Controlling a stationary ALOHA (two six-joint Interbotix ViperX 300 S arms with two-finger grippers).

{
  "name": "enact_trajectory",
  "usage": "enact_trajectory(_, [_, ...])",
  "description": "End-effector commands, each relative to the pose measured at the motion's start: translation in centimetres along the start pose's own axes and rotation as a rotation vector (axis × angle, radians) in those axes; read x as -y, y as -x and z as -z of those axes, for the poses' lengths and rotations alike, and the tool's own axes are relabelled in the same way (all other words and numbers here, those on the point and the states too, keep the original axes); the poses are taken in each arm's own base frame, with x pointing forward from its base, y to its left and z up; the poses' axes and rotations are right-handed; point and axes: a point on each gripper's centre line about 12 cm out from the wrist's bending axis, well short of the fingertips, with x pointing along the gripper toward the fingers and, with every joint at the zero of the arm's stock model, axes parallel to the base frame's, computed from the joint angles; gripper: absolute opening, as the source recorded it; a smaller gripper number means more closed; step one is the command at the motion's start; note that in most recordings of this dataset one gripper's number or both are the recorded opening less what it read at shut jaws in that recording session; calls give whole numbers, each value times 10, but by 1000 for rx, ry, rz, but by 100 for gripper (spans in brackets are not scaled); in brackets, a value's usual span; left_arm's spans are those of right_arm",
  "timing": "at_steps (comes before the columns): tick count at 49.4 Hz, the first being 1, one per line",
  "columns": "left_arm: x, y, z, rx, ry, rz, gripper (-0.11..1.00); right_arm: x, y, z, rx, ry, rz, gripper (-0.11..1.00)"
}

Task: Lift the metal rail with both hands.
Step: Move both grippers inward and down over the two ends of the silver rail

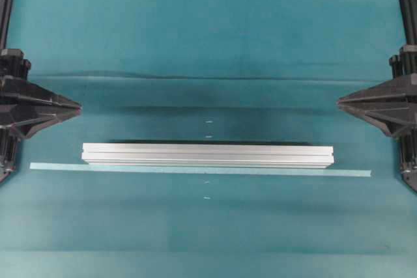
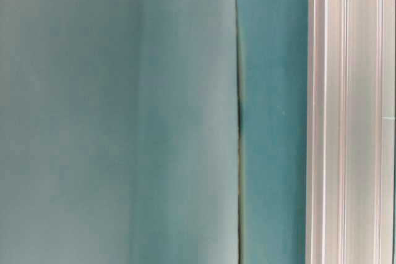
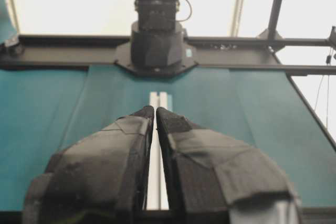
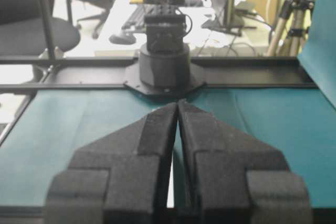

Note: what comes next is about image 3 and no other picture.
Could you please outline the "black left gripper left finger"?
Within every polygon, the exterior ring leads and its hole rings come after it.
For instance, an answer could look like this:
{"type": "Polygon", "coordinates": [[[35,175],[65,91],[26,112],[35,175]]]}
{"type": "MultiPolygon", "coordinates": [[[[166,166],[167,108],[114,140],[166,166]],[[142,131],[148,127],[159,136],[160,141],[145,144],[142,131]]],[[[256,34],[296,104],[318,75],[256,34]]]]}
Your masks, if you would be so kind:
{"type": "Polygon", "coordinates": [[[148,188],[154,109],[54,153],[29,186],[23,223],[133,223],[148,188]]]}

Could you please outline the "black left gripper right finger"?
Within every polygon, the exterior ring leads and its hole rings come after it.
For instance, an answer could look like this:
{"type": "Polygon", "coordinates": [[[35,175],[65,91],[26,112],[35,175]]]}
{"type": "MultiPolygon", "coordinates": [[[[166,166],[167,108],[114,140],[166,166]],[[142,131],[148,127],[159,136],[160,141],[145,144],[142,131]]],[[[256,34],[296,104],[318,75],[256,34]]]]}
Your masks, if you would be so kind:
{"type": "Polygon", "coordinates": [[[298,194],[260,149],[156,111],[169,205],[188,223],[302,223],[298,194]]]}

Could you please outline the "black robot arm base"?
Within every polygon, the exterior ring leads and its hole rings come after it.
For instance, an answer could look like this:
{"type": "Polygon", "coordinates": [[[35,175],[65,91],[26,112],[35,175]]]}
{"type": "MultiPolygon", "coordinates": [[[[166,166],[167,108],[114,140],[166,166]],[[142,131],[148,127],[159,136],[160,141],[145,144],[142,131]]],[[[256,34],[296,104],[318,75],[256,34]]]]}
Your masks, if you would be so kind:
{"type": "Polygon", "coordinates": [[[179,0],[135,0],[138,20],[129,43],[116,50],[115,64],[135,75],[168,78],[197,65],[196,49],[185,42],[176,13],[179,0]]]}

